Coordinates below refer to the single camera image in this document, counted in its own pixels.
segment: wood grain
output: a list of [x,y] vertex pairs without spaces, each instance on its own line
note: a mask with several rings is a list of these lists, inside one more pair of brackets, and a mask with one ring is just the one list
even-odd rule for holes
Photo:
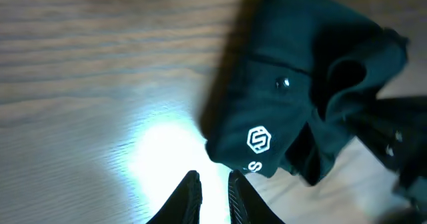
[[[0,223],[146,223],[190,169],[201,224],[227,223],[228,169],[199,119],[258,1],[0,0]],[[336,1],[411,39],[381,96],[427,94],[427,0]],[[405,205],[357,141],[316,187],[249,179],[286,223],[372,223]]]

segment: black pointed object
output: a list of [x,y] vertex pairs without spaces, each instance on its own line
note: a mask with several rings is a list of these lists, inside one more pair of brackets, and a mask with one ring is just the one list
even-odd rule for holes
[[189,171],[147,224],[198,224],[201,201],[199,173]]
[[228,177],[228,201],[232,224],[285,224],[240,171],[232,171]]

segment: wooden surface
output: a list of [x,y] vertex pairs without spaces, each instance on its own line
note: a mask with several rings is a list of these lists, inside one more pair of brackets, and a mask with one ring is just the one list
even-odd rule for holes
[[[427,0],[337,1],[412,40],[382,96],[427,94]],[[0,223],[146,223],[189,169],[201,224],[227,223],[228,169],[207,158],[200,117],[256,3],[0,0]],[[248,178],[291,224],[373,223],[405,204],[357,141],[316,187]]]

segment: small white logo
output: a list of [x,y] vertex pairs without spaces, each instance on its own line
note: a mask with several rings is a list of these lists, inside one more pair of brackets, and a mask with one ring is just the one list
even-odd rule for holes
[[251,163],[249,163],[249,165],[248,165],[248,169],[249,169],[251,172],[257,172],[257,171],[261,170],[261,168],[262,168],[262,163],[260,163],[260,162],[256,162],[256,161],[252,161],[252,162],[251,162]]
[[263,126],[254,127],[249,130],[248,146],[257,154],[263,153],[270,148],[270,140],[272,136],[268,133],[267,129]]

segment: hexagon logo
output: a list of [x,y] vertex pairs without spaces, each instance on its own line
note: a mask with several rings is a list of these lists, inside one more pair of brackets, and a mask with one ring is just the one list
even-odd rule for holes
[[248,146],[254,151],[254,153],[260,154],[267,151],[270,148],[270,140],[272,135],[263,126],[254,127],[249,130]]

